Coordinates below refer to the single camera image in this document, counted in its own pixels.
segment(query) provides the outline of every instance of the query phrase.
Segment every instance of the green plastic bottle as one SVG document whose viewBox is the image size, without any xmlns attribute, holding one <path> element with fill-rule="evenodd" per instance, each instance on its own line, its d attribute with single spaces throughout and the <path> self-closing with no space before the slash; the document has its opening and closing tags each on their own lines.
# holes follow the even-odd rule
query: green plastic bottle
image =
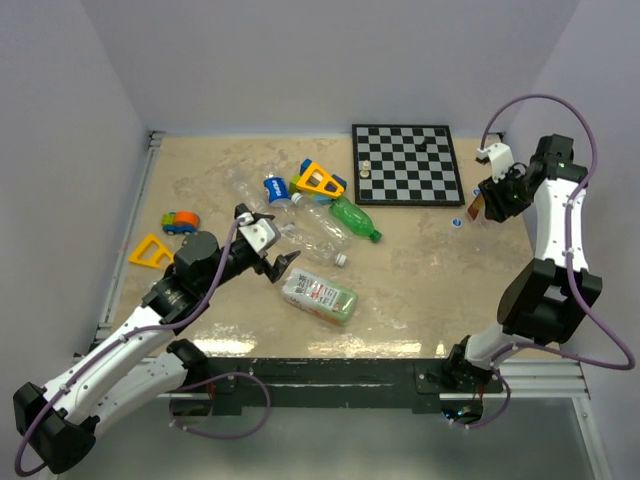
<svg viewBox="0 0 640 480">
<path fill-rule="evenodd" d="M 355 206 L 344 195 L 334 200 L 329 207 L 331 214 L 342 220 L 349 229 L 361 237 L 369 237 L 373 243 L 378 243 L 382 234 L 375 229 L 369 215 Z"/>
</svg>

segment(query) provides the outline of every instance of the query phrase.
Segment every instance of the gray floor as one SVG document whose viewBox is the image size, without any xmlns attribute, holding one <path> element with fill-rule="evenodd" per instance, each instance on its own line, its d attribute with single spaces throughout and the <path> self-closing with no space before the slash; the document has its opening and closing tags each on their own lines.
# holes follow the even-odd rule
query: gray floor
<svg viewBox="0 0 640 480">
<path fill-rule="evenodd" d="M 260 409 L 201 425 L 238 431 Z M 515 400 L 486 428 L 395 410 L 274 410 L 253 437 L 207 440 L 170 429 L 156 400 L 116 425 L 73 479 L 588 480 L 592 473 L 570 400 Z"/>
</svg>

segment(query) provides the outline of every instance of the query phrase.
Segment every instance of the blue can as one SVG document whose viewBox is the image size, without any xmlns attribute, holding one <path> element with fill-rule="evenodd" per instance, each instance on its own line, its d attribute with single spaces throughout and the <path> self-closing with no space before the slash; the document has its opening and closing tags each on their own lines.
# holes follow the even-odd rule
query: blue can
<svg viewBox="0 0 640 480">
<path fill-rule="evenodd" d="M 264 181 L 267 189 L 267 199 L 269 205 L 273 207 L 287 207 L 293 202 L 289 198 L 287 184 L 282 177 L 270 177 Z"/>
</svg>

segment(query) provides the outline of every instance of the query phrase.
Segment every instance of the plastic container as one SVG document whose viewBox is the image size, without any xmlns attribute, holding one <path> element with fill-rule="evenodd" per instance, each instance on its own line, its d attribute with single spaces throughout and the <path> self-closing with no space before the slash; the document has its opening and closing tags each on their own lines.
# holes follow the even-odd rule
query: plastic container
<svg viewBox="0 0 640 480">
<path fill-rule="evenodd" d="M 226 185 L 252 212 L 267 212 L 268 204 L 264 195 L 251 184 L 248 175 L 239 166 L 227 170 Z"/>
<path fill-rule="evenodd" d="M 343 248 L 349 246 L 352 240 L 351 233 L 349 233 L 346 227 L 340 228 L 329 215 L 327 207 L 323 207 L 319 203 L 299 193 L 294 193 L 291 196 L 291 200 L 296 204 L 296 207 L 304 211 L 305 215 L 311 218 L 312 221 L 324 230 L 339 246 Z"/>
<path fill-rule="evenodd" d="M 293 222 L 279 225 L 278 230 L 283 239 L 295 248 L 302 250 L 304 257 L 320 265 L 343 267 L 347 261 L 347 256 L 340 253 L 333 243 L 318 239 L 311 232 L 296 226 Z"/>
<path fill-rule="evenodd" d="M 282 286 L 284 299 L 335 325 L 345 325 L 353 314 L 358 294 L 301 268 L 294 268 Z"/>
<path fill-rule="evenodd" d="M 369 237 L 373 243 L 378 243 L 382 238 L 382 234 L 375 229 L 369 215 L 351 203 L 344 195 L 333 201 L 329 207 L 329 212 L 341 220 L 356 235 Z"/>
<path fill-rule="evenodd" d="M 287 190 L 287 182 L 282 174 L 271 163 L 267 164 L 264 169 L 264 188 L 267 189 L 267 201 L 269 205 L 276 208 L 287 208 L 293 205 L 289 198 Z"/>
</svg>

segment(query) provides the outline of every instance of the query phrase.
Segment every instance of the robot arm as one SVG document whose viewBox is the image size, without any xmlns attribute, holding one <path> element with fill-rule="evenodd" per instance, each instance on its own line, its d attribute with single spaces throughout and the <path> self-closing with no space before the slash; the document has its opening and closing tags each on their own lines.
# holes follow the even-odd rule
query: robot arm
<svg viewBox="0 0 640 480">
<path fill-rule="evenodd" d="M 276 282 L 300 252 L 279 255 L 271 265 L 266 251 L 280 237 L 273 217 L 251 214 L 244 205 L 236 207 L 235 217 L 240 219 L 240 227 L 220 284 L 249 268 Z M 185 383 L 209 378 L 205 355 L 187 340 L 172 342 L 144 368 L 136 366 L 186 328 L 184 320 L 205 298 L 221 258 L 222 250 L 211 233 L 188 237 L 163 278 L 118 330 L 44 386 L 26 383 L 15 393 L 16 425 L 21 435 L 33 428 L 35 418 L 59 397 L 29 437 L 29 444 L 53 473 L 76 465 L 91 450 L 96 436 L 135 408 Z M 80 369 L 87 370 L 74 380 Z"/>
<path fill-rule="evenodd" d="M 442 366 L 439 381 L 449 388 L 487 384 L 494 369 L 516 353 L 522 343 L 564 343 L 585 316 L 567 282 L 565 211 L 569 195 L 587 169 L 573 164 L 573 140 L 543 137 L 529 166 L 522 171 L 507 145 L 479 150 L 478 161 L 491 162 L 492 176 L 480 183 L 487 219 L 504 222 L 535 204 L 538 215 L 534 259 L 505 290 L 497 323 L 463 339 Z M 602 280 L 589 273 L 582 251 L 581 208 L 585 191 L 574 200 L 572 215 L 573 270 L 587 304 L 602 291 Z"/>
</svg>

